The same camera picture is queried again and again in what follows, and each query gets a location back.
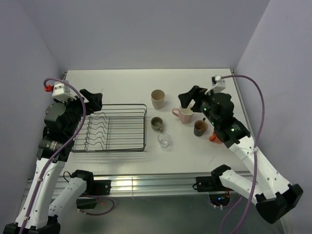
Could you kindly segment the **pink mug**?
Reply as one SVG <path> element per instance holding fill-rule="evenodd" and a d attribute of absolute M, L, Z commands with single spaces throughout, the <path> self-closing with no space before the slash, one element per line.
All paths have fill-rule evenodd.
<path fill-rule="evenodd" d="M 191 110 L 191 105 L 189 105 L 187 108 L 183 108 L 182 106 L 179 106 L 178 108 L 173 108 L 172 114 L 178 117 L 179 121 L 182 124 L 191 123 L 194 116 L 194 112 Z"/>

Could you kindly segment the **beige tumbler cup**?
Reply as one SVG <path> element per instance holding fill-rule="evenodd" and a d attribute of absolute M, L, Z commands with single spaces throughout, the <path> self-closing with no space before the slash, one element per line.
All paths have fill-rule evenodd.
<path fill-rule="evenodd" d="M 161 109 L 164 106 L 165 93 L 162 90 L 153 90 L 151 93 L 152 105 L 155 109 Z"/>

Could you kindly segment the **clear glass cup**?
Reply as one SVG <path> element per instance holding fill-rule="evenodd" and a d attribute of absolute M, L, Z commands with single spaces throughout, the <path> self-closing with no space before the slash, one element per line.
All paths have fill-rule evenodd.
<path fill-rule="evenodd" d="M 170 136 L 167 133 L 161 133 L 158 135 L 157 140 L 161 148 L 167 148 L 170 144 Z"/>

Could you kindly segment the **orange mug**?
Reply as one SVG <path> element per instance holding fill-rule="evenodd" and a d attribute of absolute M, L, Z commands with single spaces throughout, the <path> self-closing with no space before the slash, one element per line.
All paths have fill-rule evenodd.
<path fill-rule="evenodd" d="M 222 141 L 217 137 L 215 131 L 213 131 L 213 134 L 209 137 L 209 141 L 216 144 L 222 144 Z"/>

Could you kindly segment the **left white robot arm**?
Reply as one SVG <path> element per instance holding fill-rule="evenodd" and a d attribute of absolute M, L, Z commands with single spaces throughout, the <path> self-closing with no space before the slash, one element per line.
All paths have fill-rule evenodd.
<path fill-rule="evenodd" d="M 62 217 L 77 198 L 94 191 L 93 173 L 76 170 L 61 194 L 52 199 L 86 116 L 102 109 L 102 94 L 81 89 L 77 96 L 68 91 L 54 91 L 52 96 L 55 103 L 46 109 L 31 188 L 15 222 L 5 226 L 5 234 L 58 234 Z"/>

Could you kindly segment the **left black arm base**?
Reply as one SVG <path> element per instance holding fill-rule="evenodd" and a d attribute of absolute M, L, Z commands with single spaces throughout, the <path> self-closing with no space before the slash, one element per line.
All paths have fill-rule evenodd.
<path fill-rule="evenodd" d="M 109 195 L 111 189 L 111 180 L 93 180 L 87 184 L 86 195 Z"/>

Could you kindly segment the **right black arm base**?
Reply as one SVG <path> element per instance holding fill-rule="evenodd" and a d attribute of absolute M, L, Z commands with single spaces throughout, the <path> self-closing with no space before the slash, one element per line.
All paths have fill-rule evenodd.
<path fill-rule="evenodd" d="M 220 191 L 220 184 L 215 176 L 198 176 L 195 178 L 195 184 L 192 188 L 199 193 L 201 192 L 216 192 Z"/>

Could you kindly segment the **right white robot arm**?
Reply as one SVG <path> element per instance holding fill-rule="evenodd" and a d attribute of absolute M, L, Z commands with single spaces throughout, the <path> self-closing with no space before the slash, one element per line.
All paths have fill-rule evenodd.
<path fill-rule="evenodd" d="M 216 190 L 230 188 L 245 198 L 251 198 L 260 216 L 270 224 L 275 223 L 299 202 L 303 189 L 291 184 L 268 161 L 242 122 L 234 117 L 231 96 L 194 86 L 179 94 L 181 107 L 194 101 L 191 110 L 203 113 L 213 125 L 216 137 L 247 167 L 256 183 L 236 174 L 223 164 L 212 171 L 211 185 Z"/>

